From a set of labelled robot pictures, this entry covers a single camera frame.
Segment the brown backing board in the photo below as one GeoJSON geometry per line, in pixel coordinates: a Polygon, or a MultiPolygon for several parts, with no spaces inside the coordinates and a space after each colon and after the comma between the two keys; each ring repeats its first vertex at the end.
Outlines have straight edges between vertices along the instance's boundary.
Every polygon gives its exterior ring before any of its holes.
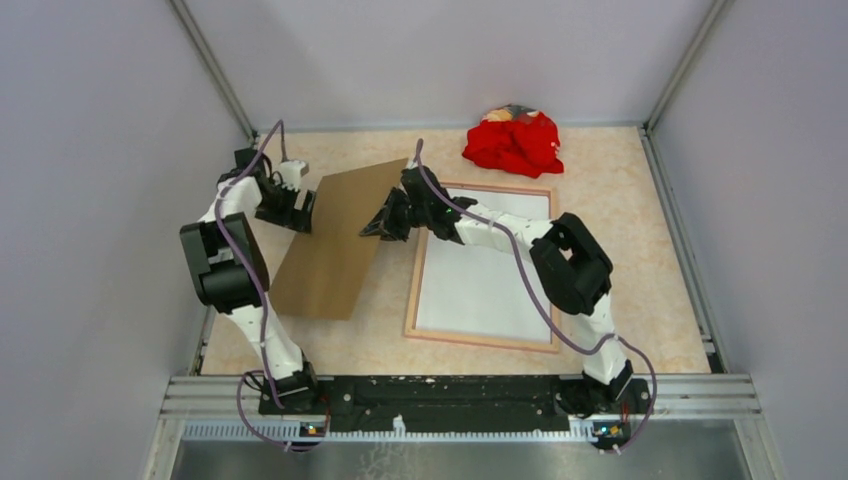
{"type": "Polygon", "coordinates": [[[397,159],[321,179],[312,230],[295,235],[269,290],[279,316],[351,319],[380,242],[360,232],[399,185],[406,165],[397,159]]]}

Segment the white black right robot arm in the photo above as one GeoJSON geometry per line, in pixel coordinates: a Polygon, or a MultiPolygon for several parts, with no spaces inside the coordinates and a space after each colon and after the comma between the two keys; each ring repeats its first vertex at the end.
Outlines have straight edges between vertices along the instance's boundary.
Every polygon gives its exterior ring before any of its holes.
{"type": "Polygon", "coordinates": [[[529,219],[493,210],[475,198],[451,195],[429,168],[418,166],[402,171],[400,186],[359,234],[405,241],[416,228],[457,245],[508,254],[524,282],[524,264],[531,263],[548,302],[572,317],[575,333],[568,337],[550,315],[544,322],[583,358],[582,378],[565,387],[561,407],[581,418],[620,408],[633,366],[612,318],[613,263],[578,216],[529,219]]]}

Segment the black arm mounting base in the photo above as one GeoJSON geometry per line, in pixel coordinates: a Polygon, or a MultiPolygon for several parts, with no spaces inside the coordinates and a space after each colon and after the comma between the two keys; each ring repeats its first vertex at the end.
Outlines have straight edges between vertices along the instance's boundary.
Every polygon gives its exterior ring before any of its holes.
{"type": "Polygon", "coordinates": [[[644,414],[651,395],[633,379],[617,398],[590,391],[587,380],[557,375],[335,376],[314,393],[279,404],[262,389],[263,416],[316,415],[332,433],[387,432],[401,420],[410,433],[567,431],[600,415],[644,414]]]}

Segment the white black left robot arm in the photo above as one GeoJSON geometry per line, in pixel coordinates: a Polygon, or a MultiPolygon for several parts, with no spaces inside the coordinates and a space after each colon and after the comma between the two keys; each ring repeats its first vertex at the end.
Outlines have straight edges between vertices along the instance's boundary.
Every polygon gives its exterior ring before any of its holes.
{"type": "Polygon", "coordinates": [[[250,221],[310,232],[316,194],[301,189],[309,166],[288,157],[272,166],[266,154],[251,148],[234,157],[236,165],[219,177],[207,212],[179,231],[185,260],[200,302],[233,322],[260,359],[264,392],[308,413],[319,404],[321,388],[270,304],[270,275],[250,221]]]}

